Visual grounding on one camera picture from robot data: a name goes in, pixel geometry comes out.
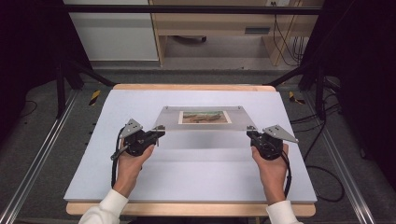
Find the white board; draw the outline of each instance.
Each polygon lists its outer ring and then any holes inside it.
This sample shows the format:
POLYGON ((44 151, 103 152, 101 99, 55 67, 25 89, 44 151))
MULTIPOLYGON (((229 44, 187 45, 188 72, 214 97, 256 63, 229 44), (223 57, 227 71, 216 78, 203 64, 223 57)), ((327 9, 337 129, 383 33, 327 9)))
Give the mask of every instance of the white board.
MULTIPOLYGON (((64 196, 67 201, 101 201, 110 190, 110 156, 117 135, 133 118, 147 131, 165 105, 245 108, 261 130, 292 129, 278 92, 120 91, 108 95, 90 143, 64 196)), ((265 203, 257 164, 246 132, 167 132, 143 165, 131 202, 265 203)), ((290 145, 292 182, 288 199, 317 200, 297 144, 290 145)))

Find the person's right hand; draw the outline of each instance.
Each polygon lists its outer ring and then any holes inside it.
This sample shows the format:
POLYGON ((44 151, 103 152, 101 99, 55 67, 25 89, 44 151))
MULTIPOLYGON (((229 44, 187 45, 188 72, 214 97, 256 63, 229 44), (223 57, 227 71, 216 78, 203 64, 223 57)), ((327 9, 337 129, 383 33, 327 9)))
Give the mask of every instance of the person's right hand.
MULTIPOLYGON (((289 145, 283 144, 283 151, 288 154, 289 145)), ((260 179, 264 186, 265 197, 267 198, 268 205, 285 201, 285 193, 283 185, 285 183, 287 165, 281 157, 268 161, 260 156, 257 148, 251 148, 252 157, 260 170, 260 179)))
POLYGON ((134 186, 136 185, 137 176, 142 169, 143 162, 145 162, 152 154, 154 145, 149 146, 143 152, 143 155, 134 157, 127 152, 122 152, 119 156, 119 170, 117 180, 113 189, 128 198, 134 186))

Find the clear acrylic plate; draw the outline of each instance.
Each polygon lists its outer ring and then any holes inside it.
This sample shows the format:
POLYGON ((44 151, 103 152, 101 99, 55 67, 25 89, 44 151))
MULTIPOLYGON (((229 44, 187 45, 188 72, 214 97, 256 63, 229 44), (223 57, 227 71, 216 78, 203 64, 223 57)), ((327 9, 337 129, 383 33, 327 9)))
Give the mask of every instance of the clear acrylic plate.
POLYGON ((164 106, 155 122, 165 131, 246 131, 257 129, 244 107, 238 106, 164 106))

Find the person's left hand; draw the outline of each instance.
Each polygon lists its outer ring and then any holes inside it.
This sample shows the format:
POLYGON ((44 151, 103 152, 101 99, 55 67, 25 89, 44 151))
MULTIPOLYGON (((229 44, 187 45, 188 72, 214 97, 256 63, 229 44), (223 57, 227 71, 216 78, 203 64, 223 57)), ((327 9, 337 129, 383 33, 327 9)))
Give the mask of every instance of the person's left hand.
POLYGON ((134 157, 126 152, 122 152, 119 156, 119 170, 117 180, 113 189, 128 198, 134 186, 136 179, 142 169, 143 163, 151 156, 154 145, 149 146, 143 152, 143 155, 134 157))

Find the wrist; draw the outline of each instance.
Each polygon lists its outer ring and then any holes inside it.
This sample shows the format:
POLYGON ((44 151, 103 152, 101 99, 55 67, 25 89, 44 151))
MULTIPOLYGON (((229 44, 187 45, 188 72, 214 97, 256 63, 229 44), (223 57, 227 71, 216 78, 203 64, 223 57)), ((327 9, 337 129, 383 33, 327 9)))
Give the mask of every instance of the wrist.
POLYGON ((134 189, 135 184, 136 184, 135 179, 123 181, 121 178, 119 178, 114 184, 113 189, 122 196, 124 196, 125 198, 128 198, 132 190, 134 189))
POLYGON ((285 192, 283 189, 266 189, 264 188, 265 198, 268 205, 283 202, 286 200, 285 192))

